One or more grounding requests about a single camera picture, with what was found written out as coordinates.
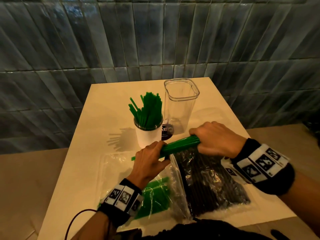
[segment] floor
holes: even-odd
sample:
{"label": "floor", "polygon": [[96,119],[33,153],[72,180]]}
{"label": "floor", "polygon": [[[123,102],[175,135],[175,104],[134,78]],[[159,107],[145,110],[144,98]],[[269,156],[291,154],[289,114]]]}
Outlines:
{"label": "floor", "polygon": [[[317,140],[302,124],[247,130],[261,143],[285,154],[294,167],[320,182],[320,150]],[[67,148],[0,155],[0,239],[36,240]],[[24,205],[16,207],[23,197]],[[275,239],[277,229],[291,240],[319,239],[298,217],[241,227]]]}

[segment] bundle of green straws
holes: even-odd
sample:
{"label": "bundle of green straws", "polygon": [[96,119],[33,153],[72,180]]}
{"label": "bundle of green straws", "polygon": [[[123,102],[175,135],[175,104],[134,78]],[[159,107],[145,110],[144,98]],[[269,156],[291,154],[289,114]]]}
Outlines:
{"label": "bundle of green straws", "polygon": [[[195,147],[199,143],[200,143],[200,139],[195,135],[174,141],[162,147],[159,158],[168,156],[173,153],[181,152],[183,150],[189,149],[190,147]],[[135,159],[136,157],[133,156],[131,158],[131,161],[134,161]]]}
{"label": "bundle of green straws", "polygon": [[136,122],[143,128],[154,128],[159,125],[162,120],[162,101],[159,94],[154,95],[152,92],[147,92],[145,96],[140,95],[143,102],[142,109],[139,109],[132,98],[130,98],[132,104],[129,104],[131,113],[133,114]]}

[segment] black cable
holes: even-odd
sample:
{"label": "black cable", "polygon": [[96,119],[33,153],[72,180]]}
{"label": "black cable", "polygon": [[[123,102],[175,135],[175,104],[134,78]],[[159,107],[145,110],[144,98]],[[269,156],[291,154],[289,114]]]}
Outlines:
{"label": "black cable", "polygon": [[82,212],[86,212],[86,211],[97,212],[97,211],[94,210],[94,209],[85,209],[85,210],[80,211],[78,214],[76,214],[76,215],[74,216],[74,218],[71,220],[71,222],[70,222],[70,224],[69,224],[69,226],[68,226],[68,229],[66,230],[66,236],[64,237],[64,240],[67,240],[67,237],[68,237],[68,233],[69,233],[71,224],[73,223],[73,221],[75,220],[75,218],[76,218],[78,215],[80,215]]}

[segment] wristband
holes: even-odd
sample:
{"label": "wristband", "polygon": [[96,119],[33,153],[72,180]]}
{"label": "wristband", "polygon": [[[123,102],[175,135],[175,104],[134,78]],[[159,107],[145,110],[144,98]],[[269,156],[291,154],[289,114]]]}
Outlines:
{"label": "wristband", "polygon": [[130,216],[138,213],[142,201],[141,189],[125,178],[110,191],[98,211],[106,214],[113,225],[119,227],[125,224]]}
{"label": "wristband", "polygon": [[295,173],[289,159],[250,138],[231,163],[246,181],[267,194],[283,195],[294,182]]}

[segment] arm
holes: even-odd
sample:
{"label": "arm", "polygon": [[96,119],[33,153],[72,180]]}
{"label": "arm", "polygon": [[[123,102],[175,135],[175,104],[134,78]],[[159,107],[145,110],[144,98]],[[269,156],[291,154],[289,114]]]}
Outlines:
{"label": "arm", "polygon": [[[239,161],[248,157],[260,146],[257,141],[254,141],[255,146],[248,147],[250,143],[247,143],[246,138],[215,121],[192,128],[189,133],[199,137],[201,143],[198,145],[198,151],[200,153],[230,157],[231,161],[234,159]],[[282,187],[284,192],[278,194],[278,197],[320,237],[320,185],[317,182],[300,172],[293,171],[292,166],[288,163],[278,175],[259,183],[253,183],[253,185],[268,194],[275,188],[278,187],[281,190]]]}
{"label": "arm", "polygon": [[[160,150],[165,144],[163,141],[155,141],[136,153],[133,170],[127,180],[140,190],[143,190],[151,180],[170,164],[170,160],[159,161]],[[98,209],[97,213],[84,224],[72,240],[112,239],[116,234],[117,227],[109,220],[107,215],[108,212],[105,214]]]}

